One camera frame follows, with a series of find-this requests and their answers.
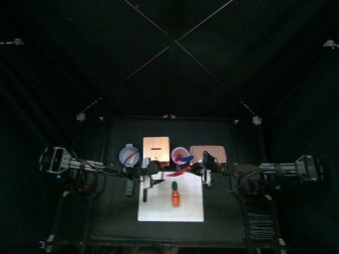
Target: white table surface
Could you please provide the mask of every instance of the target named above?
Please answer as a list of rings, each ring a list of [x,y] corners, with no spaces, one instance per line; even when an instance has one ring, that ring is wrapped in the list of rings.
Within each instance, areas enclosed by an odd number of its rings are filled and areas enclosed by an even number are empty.
[[[142,184],[138,192],[138,221],[173,221],[203,222],[203,184],[201,177],[184,173],[177,177],[168,177],[173,172],[164,172],[162,183],[146,191],[146,202],[142,202]],[[153,180],[161,179],[161,173],[152,176]],[[172,205],[172,182],[177,182],[180,205]]]

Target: black wall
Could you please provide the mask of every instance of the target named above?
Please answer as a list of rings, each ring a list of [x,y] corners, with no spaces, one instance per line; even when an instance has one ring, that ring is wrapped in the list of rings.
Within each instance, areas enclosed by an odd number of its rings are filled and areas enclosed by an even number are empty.
[[[40,174],[38,158],[46,146],[70,144],[72,116],[50,101],[52,94],[41,100],[20,75],[1,70],[0,253],[41,253],[38,241],[50,234],[60,190],[54,179]]]
[[[339,52],[324,52],[264,121],[268,160],[316,156],[325,166],[323,185],[291,186],[279,201],[280,224],[292,253],[337,253],[339,235]]]

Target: black enclosure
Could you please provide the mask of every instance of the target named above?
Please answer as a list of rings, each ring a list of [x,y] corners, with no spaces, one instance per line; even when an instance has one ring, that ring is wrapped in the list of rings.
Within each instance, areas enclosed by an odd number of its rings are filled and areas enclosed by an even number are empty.
[[[291,181],[273,199],[280,236],[288,253],[339,253],[337,8],[336,0],[1,1],[0,253],[44,253],[53,230],[62,254],[105,241],[245,248],[239,211],[255,208],[217,188],[204,190],[207,221],[165,224],[161,237],[162,225],[141,234],[136,196],[110,195],[122,179],[106,177],[88,204],[62,199],[38,172],[45,147],[116,160],[125,143],[141,148],[157,135],[170,149],[225,146],[229,164],[316,156],[325,181]]]

